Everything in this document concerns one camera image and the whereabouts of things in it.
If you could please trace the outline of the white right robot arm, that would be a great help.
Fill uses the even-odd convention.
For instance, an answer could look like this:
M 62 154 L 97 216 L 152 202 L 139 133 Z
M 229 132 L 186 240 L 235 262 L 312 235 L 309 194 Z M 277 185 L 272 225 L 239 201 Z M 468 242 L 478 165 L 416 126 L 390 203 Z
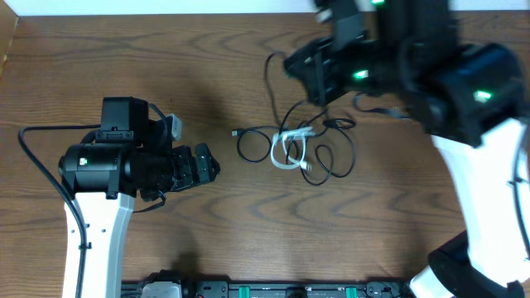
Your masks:
M 354 1 L 316 3 L 329 37 L 286 59 L 309 102 L 395 94 L 450 171 L 466 229 L 431 252 L 415 297 L 521 297 L 529 278 L 529 102 L 518 57 L 461 42 L 447 0 L 374 3 L 369 39 Z

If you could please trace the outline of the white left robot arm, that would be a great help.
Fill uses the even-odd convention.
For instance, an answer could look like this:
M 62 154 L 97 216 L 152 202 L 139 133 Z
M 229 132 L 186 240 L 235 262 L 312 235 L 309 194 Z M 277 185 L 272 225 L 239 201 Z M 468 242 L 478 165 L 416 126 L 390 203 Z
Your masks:
M 215 180 L 219 163 L 209 148 L 158 153 L 124 144 L 74 145 L 60 160 L 69 199 L 64 297 L 117 297 L 128 224 L 137 196 L 163 206 L 165 195 Z

